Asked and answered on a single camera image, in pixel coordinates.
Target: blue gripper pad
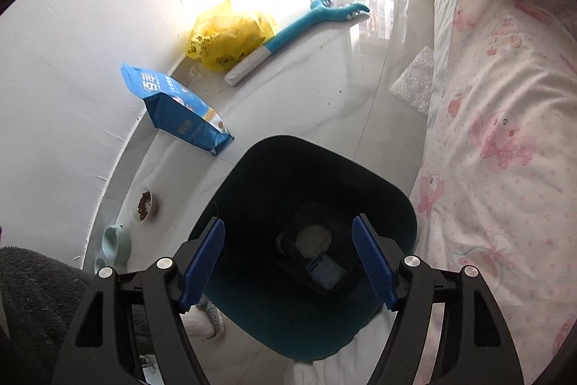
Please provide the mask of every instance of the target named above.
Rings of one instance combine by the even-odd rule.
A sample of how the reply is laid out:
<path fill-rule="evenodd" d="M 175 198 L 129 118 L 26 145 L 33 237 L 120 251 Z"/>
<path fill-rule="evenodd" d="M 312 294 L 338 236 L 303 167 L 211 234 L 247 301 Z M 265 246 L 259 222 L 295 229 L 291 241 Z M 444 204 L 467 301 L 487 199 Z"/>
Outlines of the blue gripper pad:
<path fill-rule="evenodd" d="M 353 219 L 353 243 L 377 300 L 394 310 L 399 299 L 393 289 L 393 271 L 360 216 Z"/>
<path fill-rule="evenodd" d="M 198 247 L 184 274 L 184 286 L 178 303 L 183 311 L 200 301 L 204 287 L 211 277 L 216 260 L 224 246 L 224 222 L 217 219 Z"/>

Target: bowl of kibble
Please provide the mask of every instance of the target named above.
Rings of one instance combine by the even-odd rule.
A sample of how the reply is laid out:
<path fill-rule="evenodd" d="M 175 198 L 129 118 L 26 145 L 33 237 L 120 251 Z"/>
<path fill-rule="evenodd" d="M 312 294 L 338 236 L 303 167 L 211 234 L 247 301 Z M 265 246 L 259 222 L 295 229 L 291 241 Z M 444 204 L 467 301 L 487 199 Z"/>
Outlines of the bowl of kibble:
<path fill-rule="evenodd" d="M 157 212 L 157 202 L 148 188 L 145 186 L 137 189 L 131 197 L 132 219 L 136 223 L 151 220 Z"/>

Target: brown pet food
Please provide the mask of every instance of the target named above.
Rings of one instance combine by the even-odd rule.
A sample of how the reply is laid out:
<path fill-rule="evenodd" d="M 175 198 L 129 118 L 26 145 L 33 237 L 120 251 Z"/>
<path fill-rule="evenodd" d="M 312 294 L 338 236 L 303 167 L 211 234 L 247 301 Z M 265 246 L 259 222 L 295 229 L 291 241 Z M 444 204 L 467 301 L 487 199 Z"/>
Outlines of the brown pet food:
<path fill-rule="evenodd" d="M 138 202 L 138 216 L 140 220 L 144 220 L 146 219 L 146 216 L 148 216 L 151 201 L 152 195 L 150 194 L 150 191 L 142 193 L 140 201 Z"/>

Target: bubble wrap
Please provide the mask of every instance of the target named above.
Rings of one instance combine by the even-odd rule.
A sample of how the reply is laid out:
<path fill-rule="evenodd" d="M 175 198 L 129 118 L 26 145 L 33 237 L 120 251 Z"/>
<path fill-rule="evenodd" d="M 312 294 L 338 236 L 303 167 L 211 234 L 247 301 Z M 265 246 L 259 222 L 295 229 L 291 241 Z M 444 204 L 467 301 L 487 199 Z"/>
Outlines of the bubble wrap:
<path fill-rule="evenodd" d="M 391 93 L 402 98 L 426 116 L 429 111 L 432 86 L 433 50 L 425 47 L 392 85 Z"/>

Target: silver screw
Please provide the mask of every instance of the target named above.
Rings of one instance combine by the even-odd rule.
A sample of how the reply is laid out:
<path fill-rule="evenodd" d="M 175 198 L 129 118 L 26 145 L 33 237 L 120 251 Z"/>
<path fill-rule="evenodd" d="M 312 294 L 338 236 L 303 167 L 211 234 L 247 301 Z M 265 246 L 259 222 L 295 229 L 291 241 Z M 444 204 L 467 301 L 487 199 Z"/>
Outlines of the silver screw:
<path fill-rule="evenodd" d="M 465 274 L 469 277 L 477 277 L 479 270 L 474 266 L 465 266 Z"/>
<path fill-rule="evenodd" d="M 172 260 L 170 258 L 161 258 L 157 261 L 157 268 L 161 270 L 168 270 L 172 266 Z"/>
<path fill-rule="evenodd" d="M 98 272 L 98 275 L 102 278 L 102 279 L 106 279 L 107 277 L 112 276 L 113 270 L 110 266 L 105 266 L 104 268 L 101 268 L 100 271 Z"/>
<path fill-rule="evenodd" d="M 419 266 L 420 259 L 417 258 L 416 256 L 413 256 L 412 254 L 410 254 L 409 256 L 405 257 L 405 264 L 407 266 L 411 266 L 412 268 L 415 268 L 415 267 Z"/>

